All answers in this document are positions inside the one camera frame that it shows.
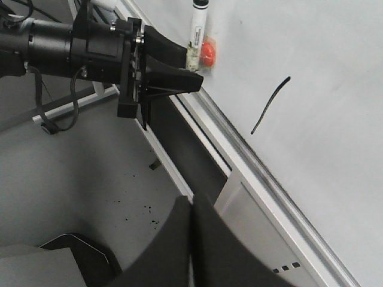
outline gray panel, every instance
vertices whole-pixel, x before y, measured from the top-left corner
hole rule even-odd
[[[247,249],[271,270],[299,287],[318,287],[245,187],[229,179],[215,208]]]
[[[40,253],[40,252],[45,252],[45,250],[41,248],[37,248],[37,247],[23,245],[23,244],[10,245],[10,246],[0,248],[0,258],[8,258],[8,257],[34,254],[34,253]]]
[[[2,287],[85,287],[70,248],[0,259]]]

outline gray floor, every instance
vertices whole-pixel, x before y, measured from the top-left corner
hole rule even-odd
[[[48,136],[33,122],[0,133],[0,242],[40,245],[79,232],[109,246],[123,268],[144,250],[179,195],[116,100]]]

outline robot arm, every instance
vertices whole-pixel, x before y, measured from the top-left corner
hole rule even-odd
[[[72,25],[26,18],[8,25],[0,15],[0,78],[21,77],[28,67],[41,74],[120,85],[117,115],[135,118],[141,105],[144,128],[150,102],[199,91],[203,78],[185,70],[186,49],[142,21],[92,20],[93,3],[113,9],[116,0],[83,0]]]

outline marker cap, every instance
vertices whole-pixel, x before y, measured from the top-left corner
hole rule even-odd
[[[193,3],[196,8],[208,8],[209,0],[193,0]]]

